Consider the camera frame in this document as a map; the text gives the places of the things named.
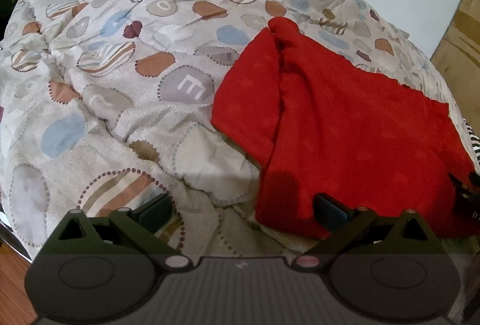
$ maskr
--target wooden floor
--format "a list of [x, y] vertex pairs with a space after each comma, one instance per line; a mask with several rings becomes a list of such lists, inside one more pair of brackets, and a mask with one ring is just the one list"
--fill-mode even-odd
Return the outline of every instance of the wooden floor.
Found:
[[29, 325], [36, 316], [23, 288], [28, 262], [0, 247], [0, 325]]

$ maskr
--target red towel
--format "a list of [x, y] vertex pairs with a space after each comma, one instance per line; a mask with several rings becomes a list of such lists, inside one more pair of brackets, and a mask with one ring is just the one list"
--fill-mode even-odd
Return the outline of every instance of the red towel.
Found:
[[262, 167], [255, 216], [266, 226], [325, 237], [314, 194], [381, 216], [418, 210], [439, 236], [479, 233], [452, 212], [448, 176], [474, 170], [448, 104], [357, 69], [274, 18], [245, 48], [214, 100], [212, 124]]

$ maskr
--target red fabric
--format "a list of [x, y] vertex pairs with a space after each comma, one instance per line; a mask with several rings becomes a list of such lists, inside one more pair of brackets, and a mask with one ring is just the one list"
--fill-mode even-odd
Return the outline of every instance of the red fabric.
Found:
[[214, 100], [212, 124], [262, 167], [256, 219], [303, 236], [325, 237], [313, 195], [381, 216], [418, 210], [439, 236], [479, 233], [452, 214], [454, 187], [473, 163], [448, 104], [340, 55], [274, 18], [245, 48]]

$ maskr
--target bed sheet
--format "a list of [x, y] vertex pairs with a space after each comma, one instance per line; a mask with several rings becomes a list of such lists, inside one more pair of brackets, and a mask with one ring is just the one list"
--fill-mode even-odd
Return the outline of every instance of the bed sheet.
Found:
[[256, 223], [258, 168], [210, 124], [223, 76], [274, 16], [448, 103], [480, 171], [443, 78], [363, 0], [19, 0], [0, 43], [0, 185], [31, 257], [69, 209], [105, 215], [163, 192], [176, 212], [157, 236], [194, 260], [312, 247]]

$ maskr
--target patterned bed sheet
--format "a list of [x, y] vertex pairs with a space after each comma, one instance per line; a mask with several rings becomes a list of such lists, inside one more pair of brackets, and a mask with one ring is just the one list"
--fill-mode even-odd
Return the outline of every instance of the patterned bed sheet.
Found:
[[255, 221], [259, 171], [210, 124], [223, 76], [274, 16], [448, 103], [480, 172], [443, 78], [363, 0], [19, 0], [0, 43], [0, 186], [30, 256], [69, 209], [105, 215], [163, 192], [176, 212], [157, 236], [194, 260], [312, 247]]

